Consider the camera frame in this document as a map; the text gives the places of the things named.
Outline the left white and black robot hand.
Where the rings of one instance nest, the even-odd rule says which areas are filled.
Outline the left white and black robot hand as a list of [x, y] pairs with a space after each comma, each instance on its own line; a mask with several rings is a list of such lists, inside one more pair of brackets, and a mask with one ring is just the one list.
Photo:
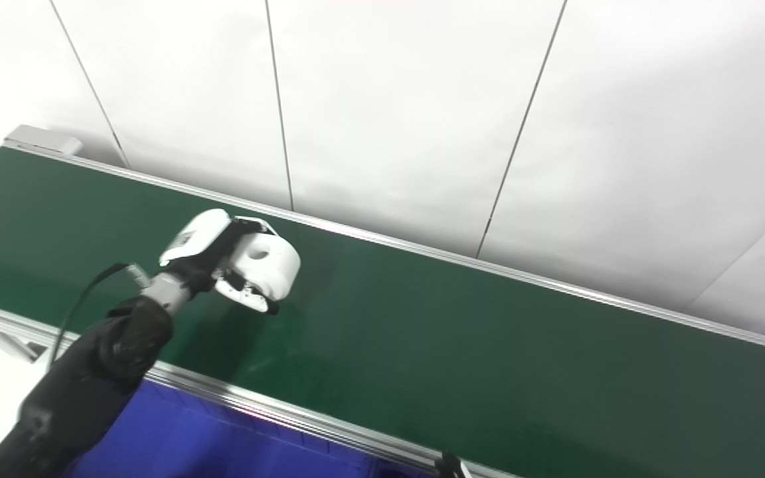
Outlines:
[[174, 237], [159, 258], [159, 272], [175, 276], [189, 290], [189, 297], [215, 290], [233, 302], [267, 315], [276, 315], [279, 303], [265, 293], [237, 266], [252, 240], [278, 236], [265, 220], [231, 216], [213, 208], [196, 215]]

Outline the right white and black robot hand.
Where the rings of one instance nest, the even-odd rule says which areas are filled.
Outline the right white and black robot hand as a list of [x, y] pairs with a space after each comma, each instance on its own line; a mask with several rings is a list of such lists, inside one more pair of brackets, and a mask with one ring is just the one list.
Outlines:
[[436, 477], [470, 477], [467, 467], [464, 466], [462, 460], [455, 454], [449, 453], [449, 451], [441, 453], [440, 457], [434, 461], [434, 468]]

